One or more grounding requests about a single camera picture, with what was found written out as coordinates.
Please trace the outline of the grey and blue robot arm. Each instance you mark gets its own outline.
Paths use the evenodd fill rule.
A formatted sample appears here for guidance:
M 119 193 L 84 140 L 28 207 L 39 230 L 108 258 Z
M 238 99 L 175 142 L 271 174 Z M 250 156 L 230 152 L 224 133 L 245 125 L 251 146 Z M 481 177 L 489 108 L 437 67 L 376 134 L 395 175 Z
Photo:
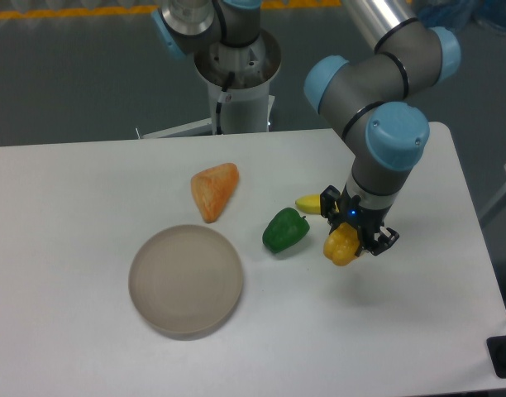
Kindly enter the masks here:
M 328 56 L 303 85 L 314 111 L 355 157 L 344 189 L 328 187 L 320 196 L 331 228 L 323 252 L 337 265 L 365 252 L 379 255 L 398 240 L 384 220 L 430 132 L 405 100 L 461 64 L 455 35 L 425 27 L 403 1 L 347 1 L 345 8 L 373 55 L 356 65 Z M 214 134 L 267 130 L 269 86 L 281 54 L 260 25 L 259 2 L 165 1 L 152 19 L 171 55 L 193 55 L 208 86 Z

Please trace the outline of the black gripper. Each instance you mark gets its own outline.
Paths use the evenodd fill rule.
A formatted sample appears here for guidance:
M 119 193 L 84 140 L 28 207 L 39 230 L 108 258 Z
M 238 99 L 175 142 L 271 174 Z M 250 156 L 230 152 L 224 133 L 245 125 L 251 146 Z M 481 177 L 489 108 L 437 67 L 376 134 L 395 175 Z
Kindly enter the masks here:
M 357 230 L 359 248 L 368 248 L 373 256 L 390 249 L 399 239 L 399 233 L 384 225 L 389 208 L 364 208 L 361 197 L 342 194 L 332 185 L 320 194 L 320 214 L 330 226 L 339 227 L 346 222 Z

